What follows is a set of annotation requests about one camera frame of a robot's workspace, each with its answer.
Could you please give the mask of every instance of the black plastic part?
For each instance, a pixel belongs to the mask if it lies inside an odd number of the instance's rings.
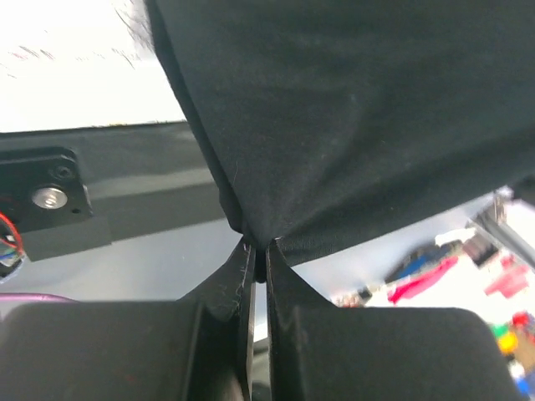
[[[492,333],[472,312],[337,308],[276,244],[267,297],[275,401],[522,399]]]
[[[23,263],[23,259],[19,257],[13,264],[4,264],[0,261],[0,279],[6,278],[13,274]]]
[[[271,401],[271,390],[263,383],[252,384],[252,401]]]
[[[57,188],[68,197],[57,210],[46,210],[32,201],[41,188]],[[21,233],[80,223],[91,209],[73,152],[37,149],[0,153],[0,211]]]
[[[264,283],[267,280],[266,272],[266,252],[257,250],[257,267],[254,270],[255,280]]]
[[[0,326],[3,401],[250,399],[254,251],[176,302],[27,305]]]

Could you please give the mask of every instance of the metal screw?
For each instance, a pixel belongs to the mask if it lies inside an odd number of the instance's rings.
[[[53,211],[67,205],[67,195],[57,188],[41,188],[33,193],[32,201],[35,205]]]
[[[66,165],[57,165],[48,170],[48,174],[55,180],[70,181],[76,174]]]

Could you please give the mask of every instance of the red wire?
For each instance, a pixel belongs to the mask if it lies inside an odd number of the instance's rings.
[[[11,248],[16,248],[17,247],[15,244],[12,244],[11,242],[6,241],[3,238],[0,238],[0,242],[3,243],[4,245],[7,245],[7,246],[11,247]]]
[[[15,238],[15,244],[17,247],[17,251],[19,253],[23,253],[23,238],[20,236],[20,233],[17,230],[17,227],[2,213],[0,213],[0,220],[3,221],[3,223],[8,226],[9,230],[13,234],[13,238]]]

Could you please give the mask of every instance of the white surface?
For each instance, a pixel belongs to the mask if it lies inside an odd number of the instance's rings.
[[[535,248],[535,209],[521,200],[506,206],[507,225]]]
[[[453,241],[461,241],[462,243],[465,243],[475,234],[475,228],[459,228],[456,230],[445,232],[444,234],[439,234],[435,237],[435,244],[437,244],[438,246],[443,246],[444,244]]]
[[[0,1],[0,133],[185,120],[142,4]]]

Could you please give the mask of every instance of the green object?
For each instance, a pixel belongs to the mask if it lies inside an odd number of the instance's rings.
[[[494,333],[494,337],[500,338],[509,332],[509,326],[507,324],[502,324],[501,326],[493,325],[492,332]]]

